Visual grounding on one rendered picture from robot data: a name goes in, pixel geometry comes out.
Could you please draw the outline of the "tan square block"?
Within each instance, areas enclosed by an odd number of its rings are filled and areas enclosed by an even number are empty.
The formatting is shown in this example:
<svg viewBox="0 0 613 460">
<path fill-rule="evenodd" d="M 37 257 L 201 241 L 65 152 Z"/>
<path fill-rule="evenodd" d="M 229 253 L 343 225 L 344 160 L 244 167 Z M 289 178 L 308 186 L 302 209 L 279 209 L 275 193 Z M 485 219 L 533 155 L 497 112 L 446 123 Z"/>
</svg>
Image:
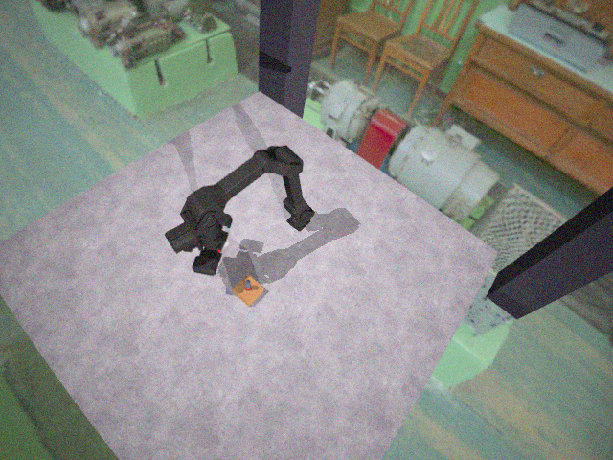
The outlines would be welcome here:
<svg viewBox="0 0 613 460">
<path fill-rule="evenodd" d="M 251 288 L 250 290 L 245 290 L 244 282 L 245 280 L 250 280 Z M 250 306 L 251 303 L 258 298 L 263 293 L 263 287 L 259 285 L 252 277 L 249 275 L 245 276 L 237 286 L 233 287 L 234 293 L 247 305 Z"/>
</svg>

